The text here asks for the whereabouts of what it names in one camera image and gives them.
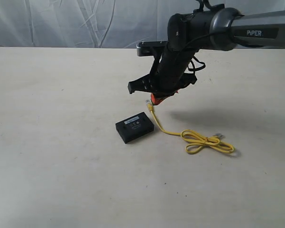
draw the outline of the black box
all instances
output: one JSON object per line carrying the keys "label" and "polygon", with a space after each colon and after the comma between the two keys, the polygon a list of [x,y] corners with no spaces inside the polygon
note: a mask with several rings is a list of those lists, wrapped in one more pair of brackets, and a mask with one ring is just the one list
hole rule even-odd
{"label": "black box", "polygon": [[145,113],[139,113],[116,123],[116,129],[124,143],[128,143],[154,130],[154,124]]}

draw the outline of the white tabletop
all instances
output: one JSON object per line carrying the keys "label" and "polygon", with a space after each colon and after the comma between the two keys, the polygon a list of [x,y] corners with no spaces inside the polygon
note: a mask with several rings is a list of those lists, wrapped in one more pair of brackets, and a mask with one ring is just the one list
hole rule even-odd
{"label": "white tabletop", "polygon": [[158,130],[124,144],[147,111],[130,49],[0,48],[0,228],[285,227],[285,50],[200,51],[198,81],[156,107],[167,130],[222,133],[196,155]]}

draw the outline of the robotic arm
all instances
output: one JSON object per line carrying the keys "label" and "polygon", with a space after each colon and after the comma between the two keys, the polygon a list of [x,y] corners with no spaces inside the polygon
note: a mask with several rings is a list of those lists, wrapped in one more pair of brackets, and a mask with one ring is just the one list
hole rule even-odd
{"label": "robotic arm", "polygon": [[[149,92],[153,104],[158,105],[179,89],[195,84],[195,72],[205,68],[205,63],[194,56],[200,49],[230,51],[237,44],[285,48],[285,11],[244,16],[224,4],[211,6],[208,0],[197,1],[200,7],[193,13],[170,18],[168,41],[137,45],[138,56],[154,56],[154,63],[149,74],[129,82],[130,94]],[[196,68],[192,59],[202,66]],[[192,73],[185,73],[187,67]]]}

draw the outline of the white backdrop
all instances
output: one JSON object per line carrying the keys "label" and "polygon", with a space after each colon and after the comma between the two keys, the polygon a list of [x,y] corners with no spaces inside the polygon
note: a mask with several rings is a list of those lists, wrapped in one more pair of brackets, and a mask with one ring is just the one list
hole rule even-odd
{"label": "white backdrop", "polygon": [[[285,0],[210,3],[243,14],[285,10]],[[0,0],[0,46],[134,48],[165,40],[170,16],[197,7],[195,0]]]}

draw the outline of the device label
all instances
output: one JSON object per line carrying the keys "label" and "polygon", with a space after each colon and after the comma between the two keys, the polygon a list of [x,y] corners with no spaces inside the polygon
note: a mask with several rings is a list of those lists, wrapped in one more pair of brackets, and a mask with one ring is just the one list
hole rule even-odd
{"label": "device label", "polygon": [[129,123],[131,123],[131,122],[133,122],[133,121],[136,121],[136,120],[139,120],[139,117],[138,117],[138,116],[135,116],[135,117],[133,117],[133,118],[131,118],[131,119],[129,119],[129,120],[126,120],[124,123],[125,123],[125,124],[129,124]]}
{"label": "device label", "polygon": [[237,29],[233,33],[236,37],[255,37],[275,39],[278,35],[278,28],[263,29]]}

